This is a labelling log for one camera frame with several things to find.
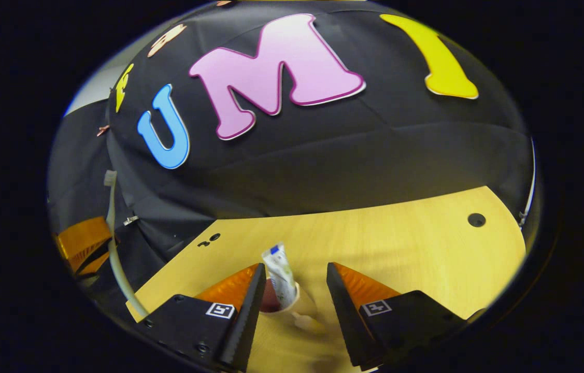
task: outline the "toothpaste tube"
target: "toothpaste tube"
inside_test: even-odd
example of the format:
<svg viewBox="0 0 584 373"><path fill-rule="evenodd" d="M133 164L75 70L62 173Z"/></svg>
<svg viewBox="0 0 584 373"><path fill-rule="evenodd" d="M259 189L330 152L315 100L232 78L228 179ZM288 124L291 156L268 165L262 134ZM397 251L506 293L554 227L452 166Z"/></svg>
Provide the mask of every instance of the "toothpaste tube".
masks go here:
<svg viewBox="0 0 584 373"><path fill-rule="evenodd" d="M271 285L280 302L280 309L285 309L296 299L296 283L290 264L287 262L284 245L279 243L270 250L266 250L262 253L262 258L268 268Z"/></svg>

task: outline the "paper cup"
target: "paper cup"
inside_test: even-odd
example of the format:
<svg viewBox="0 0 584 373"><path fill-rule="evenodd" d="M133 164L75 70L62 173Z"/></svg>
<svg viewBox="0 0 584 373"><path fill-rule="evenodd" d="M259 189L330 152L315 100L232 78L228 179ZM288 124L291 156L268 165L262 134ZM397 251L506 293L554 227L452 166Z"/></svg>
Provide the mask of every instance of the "paper cup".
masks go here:
<svg viewBox="0 0 584 373"><path fill-rule="evenodd" d="M317 314L317 307L315 302L310 299L308 293L301 286L298 285L298 282L295 282L294 285L296 286L296 298L294 298L294 302L291 305L286 307L285 309L281 309L280 311L275 312L259 312L259 314L267 317L269 319L273 319L280 323L294 325L294 316L292 315L293 312L296 312L301 315L305 316L315 316Z"/></svg>

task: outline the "pink letter m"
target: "pink letter m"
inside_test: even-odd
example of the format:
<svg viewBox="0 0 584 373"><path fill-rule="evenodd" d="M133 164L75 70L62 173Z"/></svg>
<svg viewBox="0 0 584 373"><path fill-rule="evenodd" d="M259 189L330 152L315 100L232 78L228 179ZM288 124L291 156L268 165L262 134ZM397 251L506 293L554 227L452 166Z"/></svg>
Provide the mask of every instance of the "pink letter m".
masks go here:
<svg viewBox="0 0 584 373"><path fill-rule="evenodd" d="M220 47L190 68L216 110L220 139L234 139L255 123L254 113L239 107L233 91L270 116L280 113L283 64L294 80L290 99L297 105L324 104L365 89L363 77L346 69L314 20L311 14L276 19L262 28L254 58Z"/></svg>

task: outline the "wooden table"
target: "wooden table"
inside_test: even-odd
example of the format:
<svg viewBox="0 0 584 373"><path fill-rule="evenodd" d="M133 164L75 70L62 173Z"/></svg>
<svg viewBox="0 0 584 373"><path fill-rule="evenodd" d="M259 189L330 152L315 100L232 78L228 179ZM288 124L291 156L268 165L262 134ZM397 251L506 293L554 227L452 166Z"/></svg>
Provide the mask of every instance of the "wooden table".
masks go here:
<svg viewBox="0 0 584 373"><path fill-rule="evenodd" d="M482 227L467 221L478 212ZM209 246L197 247L219 233ZM256 262L283 241L294 278L318 306L329 333L313 337L260 315L249 373L360 371L352 367L326 285L338 262L406 293L422 290L467 319L488 307L525 255L515 218L486 186L356 210L216 220L136 292L149 312L172 295L194 296ZM134 319L142 318L128 303Z"/></svg>

